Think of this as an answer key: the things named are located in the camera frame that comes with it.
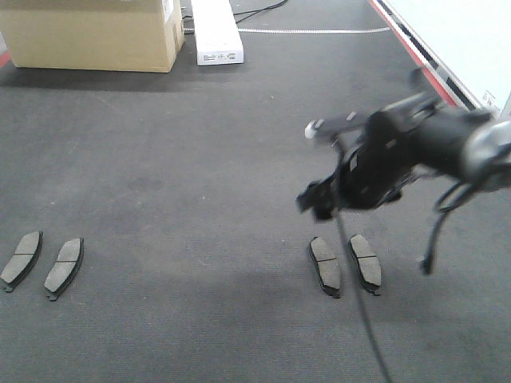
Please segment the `black cable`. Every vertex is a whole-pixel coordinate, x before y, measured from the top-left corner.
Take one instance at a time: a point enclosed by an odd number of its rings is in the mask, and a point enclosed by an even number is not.
[[[242,14],[247,15],[244,18],[241,18],[240,20],[236,20],[236,24],[240,24],[241,22],[247,20],[248,18],[251,18],[252,16],[256,16],[257,14],[260,14],[261,12],[264,12],[267,10],[276,10],[277,8],[280,8],[281,6],[286,4],[287,2],[289,2],[289,0],[282,0],[281,2],[277,2],[276,4],[272,4],[270,6],[265,6],[264,8],[259,8],[258,10],[245,10],[243,12],[236,12],[233,15],[234,16],[240,16]],[[183,20],[185,20],[186,22],[190,22],[193,20],[193,16],[188,16],[188,15],[184,16]]]
[[[266,10],[276,10],[277,8],[280,8],[284,4],[286,4],[289,0],[282,0],[281,2],[277,2],[276,4],[273,4],[271,6],[265,6],[264,8],[261,8],[259,10],[245,10],[244,12],[237,12],[234,15],[240,16],[241,14],[248,14],[244,18],[241,18],[240,20],[236,20],[236,24],[240,24],[241,22],[247,20],[248,18],[251,18],[252,16],[256,16],[257,14],[260,14],[261,12],[264,12]]]
[[[376,340],[376,337],[374,335],[373,326],[370,323],[370,317],[367,313],[366,305],[363,301],[360,286],[357,283],[358,280],[358,271],[356,270],[356,265],[353,262],[353,259],[355,255],[353,254],[353,250],[348,245],[348,238],[346,235],[346,230],[343,225],[343,219],[341,216],[341,206],[342,201],[339,196],[339,181],[340,181],[340,166],[337,167],[335,180],[334,180],[334,186],[335,189],[333,190],[333,195],[335,199],[335,203],[337,205],[337,208],[334,210],[335,213],[335,221],[337,222],[337,228],[339,230],[339,237],[341,239],[341,250],[344,251],[344,254],[346,255],[348,264],[351,265],[351,281],[353,282],[353,288],[355,290],[355,297],[358,303],[358,311],[360,313],[360,317],[362,318],[362,323],[366,329],[367,338],[369,339],[369,344],[371,349],[373,350],[374,357],[376,358],[376,362],[378,363],[378,366],[380,368],[380,372],[383,375],[383,378],[385,379],[386,383],[393,383],[392,377],[390,376],[390,371],[388,366],[386,365],[385,359],[383,358],[382,351],[380,350],[378,346],[378,341]]]

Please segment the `brake pad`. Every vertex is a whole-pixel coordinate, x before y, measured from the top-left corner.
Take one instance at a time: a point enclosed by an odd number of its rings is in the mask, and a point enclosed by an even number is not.
[[[332,253],[325,240],[321,237],[314,237],[311,240],[309,251],[318,272],[321,289],[331,297],[339,298],[341,274],[334,253]]]
[[[378,256],[360,234],[351,237],[350,247],[357,263],[363,287],[374,293],[382,285],[382,268]]]
[[[78,272],[83,259],[83,242],[83,238],[72,239],[64,243],[59,251],[57,260],[45,281],[50,301],[58,299],[58,296],[62,294]]]
[[[4,282],[3,290],[10,293],[28,275],[41,254],[42,231],[25,235],[14,251],[13,258],[7,263],[0,278]]]

